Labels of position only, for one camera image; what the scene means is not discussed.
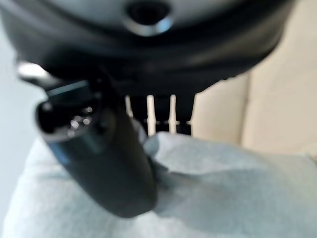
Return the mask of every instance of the metal screw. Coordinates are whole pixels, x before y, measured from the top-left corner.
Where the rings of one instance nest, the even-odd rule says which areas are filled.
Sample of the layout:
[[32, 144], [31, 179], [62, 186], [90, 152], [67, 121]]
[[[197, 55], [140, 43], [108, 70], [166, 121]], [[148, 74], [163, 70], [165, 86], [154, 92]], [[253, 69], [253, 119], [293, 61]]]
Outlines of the metal screw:
[[72, 127], [72, 129], [77, 130], [79, 127], [79, 123], [76, 120], [71, 120], [70, 125]]
[[88, 107], [88, 108], [86, 108], [86, 111], [87, 111], [88, 113], [92, 113], [92, 112], [93, 112], [93, 108], [92, 108], [92, 107]]
[[91, 122], [91, 120], [92, 120], [91, 117], [87, 117], [87, 118], [85, 118], [85, 119], [83, 120], [83, 123], [84, 123], [85, 125], [89, 125], [90, 122]]

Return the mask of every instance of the white surface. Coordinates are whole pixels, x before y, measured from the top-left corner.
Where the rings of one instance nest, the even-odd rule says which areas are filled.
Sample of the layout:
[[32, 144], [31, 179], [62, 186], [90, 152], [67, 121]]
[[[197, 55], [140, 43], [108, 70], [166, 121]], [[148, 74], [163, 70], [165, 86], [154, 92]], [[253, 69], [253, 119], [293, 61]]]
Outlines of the white surface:
[[92, 201], [38, 140], [2, 238], [316, 238], [317, 170], [306, 156], [259, 154], [159, 133], [154, 211], [119, 219]]
[[0, 26], [0, 234], [12, 192], [36, 137], [34, 107], [44, 98], [40, 89], [17, 79], [14, 57]]

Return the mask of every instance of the gray fabric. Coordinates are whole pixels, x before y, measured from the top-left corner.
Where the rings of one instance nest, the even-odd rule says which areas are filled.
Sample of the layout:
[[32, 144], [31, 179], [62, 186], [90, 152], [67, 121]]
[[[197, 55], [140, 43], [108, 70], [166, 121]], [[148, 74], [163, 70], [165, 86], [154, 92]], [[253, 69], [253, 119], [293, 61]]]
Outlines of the gray fabric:
[[38, 140], [3, 238], [317, 237], [317, 169], [310, 158], [167, 133], [144, 148], [158, 163], [159, 203], [124, 220], [96, 205]]

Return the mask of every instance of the black plastic part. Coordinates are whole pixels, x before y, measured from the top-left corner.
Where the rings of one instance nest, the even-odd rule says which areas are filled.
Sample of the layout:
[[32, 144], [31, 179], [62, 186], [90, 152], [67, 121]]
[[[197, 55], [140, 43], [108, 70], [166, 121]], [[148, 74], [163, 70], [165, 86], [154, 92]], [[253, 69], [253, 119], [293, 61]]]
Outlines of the black plastic part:
[[156, 121], [168, 121], [170, 111], [170, 96], [154, 96], [154, 110]]
[[192, 135], [192, 126], [187, 122], [180, 122], [176, 125], [176, 132], [183, 135]]
[[145, 155], [124, 110], [103, 109], [92, 124], [70, 137], [66, 127], [47, 131], [52, 117], [37, 107], [37, 124], [59, 162], [102, 207], [122, 218], [152, 210], [157, 188]]
[[72, 107], [93, 100], [89, 82], [82, 80], [46, 92], [53, 105]]
[[246, 0], [188, 29], [142, 38], [100, 29], [42, 1], [3, 0], [20, 57], [48, 72], [105, 70], [121, 96], [197, 94], [249, 70], [277, 46], [295, 0]]
[[157, 123], [155, 129], [157, 133], [161, 131], [169, 132], [169, 123]]
[[195, 95], [176, 96], [176, 121], [191, 121], [195, 103]]
[[125, 103], [125, 97], [121, 97], [120, 99], [120, 106], [125, 110], [127, 111], [127, 105]]
[[133, 117], [138, 120], [146, 134], [148, 130], [148, 101], [147, 97], [130, 97], [131, 109]]

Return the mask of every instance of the white cloth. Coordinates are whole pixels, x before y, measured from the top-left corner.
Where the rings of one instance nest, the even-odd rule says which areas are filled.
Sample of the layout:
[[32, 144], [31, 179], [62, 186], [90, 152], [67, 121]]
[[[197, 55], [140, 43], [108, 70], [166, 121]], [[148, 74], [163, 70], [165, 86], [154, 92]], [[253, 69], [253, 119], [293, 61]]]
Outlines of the white cloth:
[[168, 133], [144, 147], [162, 165], [158, 206], [125, 220], [96, 205], [38, 140], [3, 238], [317, 237], [317, 167], [309, 157]]

